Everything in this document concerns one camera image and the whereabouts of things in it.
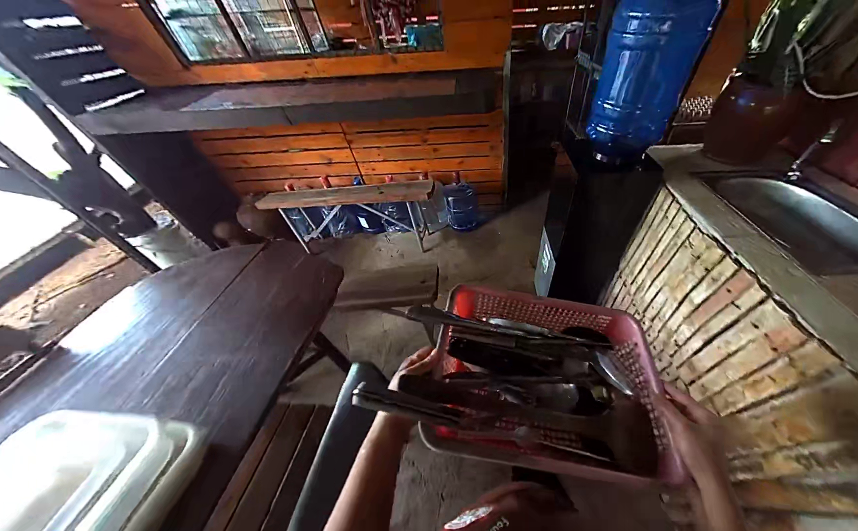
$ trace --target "sink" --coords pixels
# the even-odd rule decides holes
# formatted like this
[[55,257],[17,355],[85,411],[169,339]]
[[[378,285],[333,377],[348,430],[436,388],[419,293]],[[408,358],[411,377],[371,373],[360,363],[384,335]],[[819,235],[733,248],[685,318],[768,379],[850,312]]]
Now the sink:
[[817,275],[858,273],[858,208],[812,183],[701,175],[704,183]]

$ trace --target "wrist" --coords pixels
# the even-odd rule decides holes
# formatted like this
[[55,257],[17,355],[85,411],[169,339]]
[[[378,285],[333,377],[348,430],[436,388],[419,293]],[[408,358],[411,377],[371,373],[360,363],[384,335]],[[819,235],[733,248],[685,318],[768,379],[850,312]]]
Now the wrist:
[[415,424],[415,422],[405,416],[392,415],[380,411],[373,419],[371,433],[404,444],[406,441],[409,441],[409,432]]

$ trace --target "counter top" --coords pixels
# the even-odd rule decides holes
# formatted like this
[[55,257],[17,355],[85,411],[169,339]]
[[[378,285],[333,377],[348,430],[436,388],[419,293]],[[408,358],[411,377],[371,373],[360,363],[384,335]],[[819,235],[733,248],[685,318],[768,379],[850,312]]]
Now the counter top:
[[[700,145],[653,147],[649,154],[661,164],[666,186],[701,230],[753,271],[800,324],[858,373],[858,274],[823,277],[803,270],[783,247],[694,176],[705,171],[785,170],[791,158],[777,152],[759,164],[736,167],[707,159]],[[806,168],[803,175],[858,206],[857,188],[814,168]]]

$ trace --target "pink plastic basket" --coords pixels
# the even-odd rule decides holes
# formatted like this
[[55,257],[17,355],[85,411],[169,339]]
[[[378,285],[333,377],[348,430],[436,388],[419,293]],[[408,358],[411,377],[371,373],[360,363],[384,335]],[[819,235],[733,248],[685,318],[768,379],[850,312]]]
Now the pink plastic basket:
[[[661,394],[664,387],[649,353],[645,333],[635,318],[620,310],[602,306],[464,284],[456,286],[449,293],[447,309],[464,318],[503,318],[530,323],[555,332],[578,326],[605,334],[613,344],[613,354],[627,369],[627,376],[636,391],[635,394],[649,411],[653,433],[658,443],[658,473],[655,476],[642,476],[591,466],[521,449],[510,441],[460,440],[450,430],[421,422],[420,434],[429,448],[437,452],[634,486],[647,486],[655,482],[677,486],[685,482],[685,466],[671,445],[667,427],[652,407],[651,393]],[[437,347],[445,353],[448,344],[449,329],[444,327]],[[446,355],[438,375],[467,369],[459,360]],[[569,435],[565,432],[543,433],[546,440],[558,443],[562,443]]]

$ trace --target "tongs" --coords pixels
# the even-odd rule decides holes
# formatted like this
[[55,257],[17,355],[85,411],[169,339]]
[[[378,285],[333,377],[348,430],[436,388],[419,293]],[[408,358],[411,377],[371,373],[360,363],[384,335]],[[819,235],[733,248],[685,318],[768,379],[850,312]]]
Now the tongs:
[[503,324],[463,318],[451,312],[439,310],[438,308],[435,308],[435,306],[416,305],[407,308],[405,313],[393,313],[394,315],[399,315],[400,317],[404,317],[408,320],[414,320],[425,324],[443,324],[453,327],[468,328],[479,332],[509,335],[521,339],[522,341],[527,340],[541,345],[610,346],[608,343],[597,342],[590,339],[581,339],[564,333],[551,332],[546,329],[543,329],[543,332],[532,332],[530,329],[521,330],[519,328],[512,328]]

